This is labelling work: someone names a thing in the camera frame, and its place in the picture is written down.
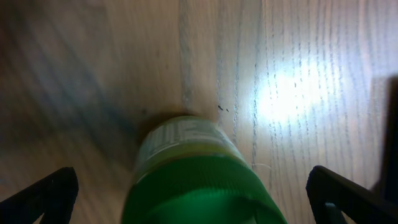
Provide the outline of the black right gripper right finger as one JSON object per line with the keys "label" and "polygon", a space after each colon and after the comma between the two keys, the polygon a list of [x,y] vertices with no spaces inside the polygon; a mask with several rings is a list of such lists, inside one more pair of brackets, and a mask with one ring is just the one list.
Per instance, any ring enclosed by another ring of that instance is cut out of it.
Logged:
{"label": "black right gripper right finger", "polygon": [[317,223],[397,223],[397,205],[323,166],[309,173],[307,195]]}

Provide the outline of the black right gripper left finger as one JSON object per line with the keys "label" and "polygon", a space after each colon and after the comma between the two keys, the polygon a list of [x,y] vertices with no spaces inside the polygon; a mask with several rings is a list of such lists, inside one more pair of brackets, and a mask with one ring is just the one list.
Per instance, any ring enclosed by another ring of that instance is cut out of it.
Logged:
{"label": "black right gripper left finger", "polygon": [[69,223],[78,195],[76,172],[63,167],[1,202],[1,223]]}

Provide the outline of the green lid jar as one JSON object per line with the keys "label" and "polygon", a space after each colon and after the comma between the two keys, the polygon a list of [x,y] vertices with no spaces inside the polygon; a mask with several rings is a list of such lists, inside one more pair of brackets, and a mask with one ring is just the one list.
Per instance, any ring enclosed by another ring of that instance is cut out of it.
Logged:
{"label": "green lid jar", "polygon": [[214,122],[176,116],[143,139],[122,223],[284,223],[260,178]]}

